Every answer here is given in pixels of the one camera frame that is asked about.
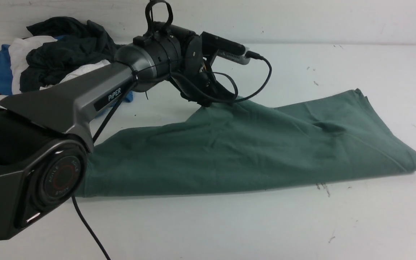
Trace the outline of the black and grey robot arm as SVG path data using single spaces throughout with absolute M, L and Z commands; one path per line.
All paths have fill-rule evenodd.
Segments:
M 0 101 L 0 241 L 9 240 L 67 201 L 86 176 L 87 159 L 112 111 L 95 134 L 90 122 L 117 109 L 130 91 L 170 81 L 201 106 L 238 95 L 217 83 L 213 60 L 226 40 L 148 22 L 143 36 L 117 51 L 115 61 L 47 90 Z

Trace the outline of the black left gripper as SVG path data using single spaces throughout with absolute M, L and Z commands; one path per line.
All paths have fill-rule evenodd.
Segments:
M 213 103 L 232 104 L 237 99 L 237 86 L 229 75 L 226 77 L 233 86 L 233 92 L 226 89 L 215 77 L 212 65 L 203 57 L 203 42 L 198 34 L 170 34 L 175 41 L 175 58 L 170 58 L 168 80 L 181 96 L 202 107 Z

